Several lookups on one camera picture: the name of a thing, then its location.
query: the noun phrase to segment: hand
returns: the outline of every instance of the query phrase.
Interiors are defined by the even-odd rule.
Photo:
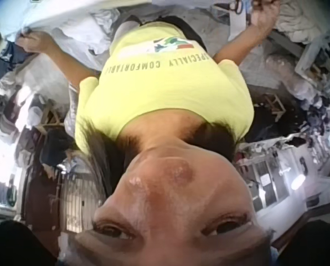
[[[251,14],[251,27],[266,38],[273,30],[280,14],[280,0],[254,0]]]
[[[28,53],[49,54],[59,49],[54,39],[46,32],[30,32],[22,34],[15,44],[21,46]]]

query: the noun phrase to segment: bright light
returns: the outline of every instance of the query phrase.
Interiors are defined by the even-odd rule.
[[[17,105],[21,106],[22,102],[25,101],[31,95],[31,93],[32,91],[29,86],[22,87],[16,95]]]
[[[28,109],[31,106],[33,100],[33,95],[30,95],[25,104],[21,107],[18,119],[15,122],[15,126],[19,132],[22,132],[23,128],[26,126],[27,118],[28,118]]]
[[[306,179],[305,175],[297,176],[296,179],[294,179],[292,182],[292,186],[291,186],[292,189],[297,190],[298,188],[300,188],[304,183],[305,179]]]
[[[263,188],[259,188],[259,196],[262,201],[265,199],[266,191]]]

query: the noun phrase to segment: window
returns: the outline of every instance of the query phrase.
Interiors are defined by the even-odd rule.
[[[264,161],[239,166],[238,171],[250,189],[256,212],[289,196],[277,157],[269,156]]]

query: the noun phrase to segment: neck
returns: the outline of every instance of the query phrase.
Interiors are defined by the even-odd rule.
[[[140,150],[158,146],[180,145],[205,120],[186,110],[166,109],[151,112],[132,120],[122,130],[121,137],[139,140]]]

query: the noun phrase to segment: woman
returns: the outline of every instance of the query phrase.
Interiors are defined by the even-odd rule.
[[[254,115],[238,65],[271,32],[279,6],[254,2],[252,24],[214,58],[177,18],[127,21],[99,79],[45,33],[17,40],[78,88],[76,143],[106,191],[67,263],[270,264],[270,235],[231,162]]]

